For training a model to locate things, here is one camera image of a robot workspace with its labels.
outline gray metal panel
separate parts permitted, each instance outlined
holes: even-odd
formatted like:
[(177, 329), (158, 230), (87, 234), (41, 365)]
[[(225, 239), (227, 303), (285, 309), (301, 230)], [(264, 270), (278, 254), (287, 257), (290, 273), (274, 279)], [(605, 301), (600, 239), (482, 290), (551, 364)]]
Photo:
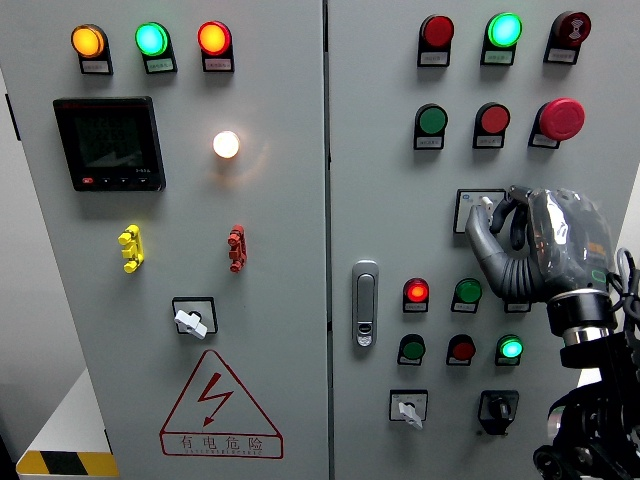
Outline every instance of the gray metal panel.
[[(0, 61), (122, 478), (326, 478), (321, 2), (7, 0), (1, 8)], [(208, 20), (231, 30), (233, 75), (202, 72), (196, 32)], [(146, 21), (169, 30), (177, 74), (144, 73), (133, 38)], [(107, 33), (113, 77), (80, 74), (69, 38), (85, 22)], [(136, 95), (154, 101), (166, 190), (75, 192), (52, 100)], [(240, 153), (216, 161), (211, 141), (227, 129)], [(130, 223), (141, 228), (146, 260), (126, 275), (117, 238)], [(249, 254), (239, 275), (229, 272), (226, 242), (236, 223)], [(175, 296), (214, 296), (219, 333), (178, 335)], [(162, 455), (160, 429), (205, 349), (282, 433), (283, 460)], [(220, 415), (244, 413), (231, 399)]]
[[(557, 15), (585, 8), (593, 21), (576, 66), (543, 65)], [(496, 13), (515, 10), (523, 35), (510, 68), (480, 67), (484, 29)], [(547, 443), (547, 409), (577, 383), (560, 366), (562, 341), (543, 305), (503, 313), (466, 239), (452, 234), (458, 188), (512, 183), (564, 186), (602, 205), (617, 237), (638, 166), (640, 97), (637, 2), (374, 2), (329, 4), (332, 282), (337, 479), (539, 478), (531, 456)], [(432, 14), (455, 24), (451, 66), (416, 69), (418, 29)], [(538, 108), (561, 96), (578, 99), (587, 120), (557, 151), (527, 148)], [(472, 150), (476, 111), (486, 102), (511, 111), (504, 149)], [(449, 115), (445, 148), (412, 150), (418, 108), (441, 105)], [(378, 336), (365, 352), (351, 340), (351, 268), (380, 267)], [(481, 279), (478, 313), (453, 314), (456, 283)], [(402, 314), (402, 287), (412, 277), (431, 286), (426, 315)], [(421, 334), (421, 367), (396, 365), (401, 338)], [(445, 365), (449, 339), (473, 337), (470, 367)], [(522, 337), (516, 368), (495, 367), (498, 338)], [(390, 389), (428, 389), (423, 431), (389, 422)], [(505, 438), (479, 434), (485, 389), (515, 389), (520, 402)]]

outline emergency stop button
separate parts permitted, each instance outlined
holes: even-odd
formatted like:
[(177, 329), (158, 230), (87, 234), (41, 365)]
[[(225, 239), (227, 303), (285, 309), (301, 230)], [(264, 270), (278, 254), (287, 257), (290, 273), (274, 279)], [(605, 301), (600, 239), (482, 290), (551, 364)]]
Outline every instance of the emergency stop button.
[(575, 137), (584, 125), (584, 107), (573, 98), (557, 98), (543, 105), (529, 138), (529, 146), (558, 148), (560, 142)]

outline illuminated indicator light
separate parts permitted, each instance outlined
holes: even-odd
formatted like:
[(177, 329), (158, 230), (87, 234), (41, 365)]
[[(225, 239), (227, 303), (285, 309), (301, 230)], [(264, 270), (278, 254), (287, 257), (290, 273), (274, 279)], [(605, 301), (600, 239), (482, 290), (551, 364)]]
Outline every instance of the illuminated indicator light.
[(429, 296), (429, 285), (421, 278), (413, 278), (404, 285), (404, 294), (414, 303), (422, 303)]
[(418, 360), (425, 353), (424, 345), (418, 342), (407, 343), (402, 349), (402, 354), (409, 360)]
[(506, 108), (498, 105), (489, 107), (483, 114), (480, 123), (482, 128), (488, 133), (502, 132), (509, 125), (509, 112)]
[(220, 132), (213, 139), (213, 151), (222, 158), (232, 158), (240, 149), (240, 139), (228, 130)]
[(476, 347), (471, 343), (459, 343), (453, 347), (453, 358), (459, 361), (471, 360), (476, 354)]
[(489, 41), (496, 47), (515, 45), (522, 34), (522, 22), (515, 13), (500, 13), (493, 17), (487, 27)]
[(482, 297), (480, 282), (473, 278), (462, 280), (456, 285), (456, 295), (464, 303), (475, 303)]
[(231, 33), (224, 23), (207, 22), (198, 30), (200, 48), (209, 55), (222, 55), (231, 45)]
[(104, 51), (102, 33), (91, 25), (79, 25), (71, 33), (71, 45), (85, 58), (95, 58)]
[(508, 337), (500, 344), (500, 353), (506, 358), (516, 358), (522, 353), (522, 342), (518, 337)]
[(162, 55), (169, 46), (167, 31), (157, 23), (143, 23), (136, 30), (136, 44), (150, 57)]
[(420, 128), (430, 135), (438, 133), (447, 124), (445, 113), (436, 107), (427, 108), (420, 115)]
[(449, 17), (432, 17), (425, 25), (422, 36), (432, 47), (444, 47), (453, 38), (453, 22)]
[(558, 142), (578, 134), (585, 120), (583, 106), (573, 98), (557, 98), (543, 107), (540, 114), (540, 131)]

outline white switch knob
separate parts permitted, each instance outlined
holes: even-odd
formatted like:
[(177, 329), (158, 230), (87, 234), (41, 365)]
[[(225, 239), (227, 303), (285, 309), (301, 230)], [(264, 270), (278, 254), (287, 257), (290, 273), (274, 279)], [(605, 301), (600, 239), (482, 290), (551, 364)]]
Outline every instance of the white switch knob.
[(207, 326), (200, 323), (200, 317), (195, 313), (188, 314), (182, 310), (178, 310), (174, 318), (175, 322), (182, 326), (187, 333), (202, 340), (207, 334)]
[(404, 421), (411, 425), (413, 428), (422, 430), (422, 419), (416, 413), (416, 409), (411, 405), (400, 402), (398, 404), (400, 409), (400, 415), (404, 418)]

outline green push button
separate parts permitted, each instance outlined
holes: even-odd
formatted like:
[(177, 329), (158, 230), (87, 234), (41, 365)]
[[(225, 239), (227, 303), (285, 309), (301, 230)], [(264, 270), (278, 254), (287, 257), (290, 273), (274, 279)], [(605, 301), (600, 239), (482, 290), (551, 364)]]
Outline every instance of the green push button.
[(409, 360), (419, 360), (424, 356), (424, 345), (418, 342), (407, 343), (402, 349), (402, 354)]
[(475, 278), (465, 278), (456, 285), (456, 296), (464, 303), (476, 303), (482, 297), (482, 286)]
[(425, 133), (434, 135), (446, 127), (447, 115), (440, 107), (430, 106), (420, 114), (419, 123)]

